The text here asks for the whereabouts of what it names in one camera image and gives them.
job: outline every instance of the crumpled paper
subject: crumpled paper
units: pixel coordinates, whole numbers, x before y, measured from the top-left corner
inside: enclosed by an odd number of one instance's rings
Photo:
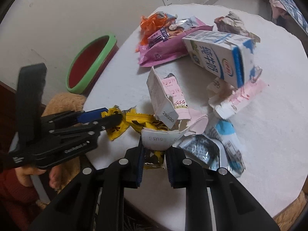
[[[251,103],[256,95],[266,87],[267,84],[260,78],[248,81],[239,89],[235,89],[220,78],[216,78],[207,86],[208,103],[217,117],[228,119]]]
[[[187,116],[189,118],[178,120],[179,115],[176,112],[175,99],[173,98],[175,92],[167,89],[153,67],[147,79],[147,87],[155,117],[161,120],[169,129],[168,131],[159,131],[143,128],[141,137],[142,143],[146,148],[155,151],[165,151],[184,135],[202,134],[204,132],[208,123],[208,117],[205,113],[187,107]]]
[[[218,31],[249,37],[253,39],[254,46],[261,41],[259,36],[246,30],[244,22],[232,11],[229,11],[229,14],[225,17],[216,18],[214,22]]]

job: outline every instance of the screw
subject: screw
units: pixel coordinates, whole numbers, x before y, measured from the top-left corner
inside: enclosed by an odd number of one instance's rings
[[[228,173],[228,170],[226,170],[224,167],[221,167],[218,169],[218,173],[224,176]]]
[[[122,159],[119,160],[119,163],[120,163],[121,165],[126,165],[126,164],[128,163],[128,160],[125,159],[125,158],[122,158]]]
[[[184,159],[183,161],[183,164],[185,164],[185,165],[190,165],[190,164],[192,164],[192,160],[190,160],[190,159]]]
[[[85,175],[88,175],[92,172],[92,169],[90,167],[86,167],[82,170],[82,173]]]

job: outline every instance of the person's finger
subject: person's finger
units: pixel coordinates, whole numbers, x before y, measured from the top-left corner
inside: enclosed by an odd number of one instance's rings
[[[49,186],[53,189],[58,189],[60,187],[60,182],[52,179],[49,181]]]
[[[61,165],[57,165],[53,167],[49,172],[49,179],[55,178],[56,180],[59,180],[61,179],[61,176],[62,176],[62,166]]]
[[[41,175],[46,172],[46,170],[42,170],[37,167],[32,167],[30,165],[19,167],[18,170],[20,173],[24,175]]]

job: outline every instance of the white tablecloth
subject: white tablecloth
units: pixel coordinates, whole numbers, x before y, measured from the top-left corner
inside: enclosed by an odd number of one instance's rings
[[[213,25],[214,19],[227,15],[229,9],[191,4],[156,11],[178,14],[179,18],[196,16]],[[297,198],[308,172],[308,61],[301,42],[282,27],[256,15],[235,13],[248,31],[261,38],[254,59],[263,67],[261,77],[269,84],[248,107],[231,117],[245,146],[242,153],[246,171],[239,181],[275,216]],[[139,31],[134,31],[108,64],[84,110],[115,104],[125,110],[136,105],[139,113],[153,114],[146,85],[150,68],[140,68],[139,53],[135,53]],[[203,111],[208,105],[206,86],[215,76],[193,64],[189,57],[159,65],[156,71],[161,78],[175,74],[189,107]],[[97,169],[107,167],[123,157],[128,148],[137,146],[139,137],[130,127],[111,142],[104,132],[98,148],[87,156]],[[167,171],[145,170],[141,187],[125,189],[125,198],[161,225],[184,230],[185,190],[170,187]]]

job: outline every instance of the milk carton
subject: milk carton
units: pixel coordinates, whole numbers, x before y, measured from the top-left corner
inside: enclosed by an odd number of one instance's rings
[[[235,88],[254,76],[253,40],[215,31],[195,31],[182,38],[193,62]]]

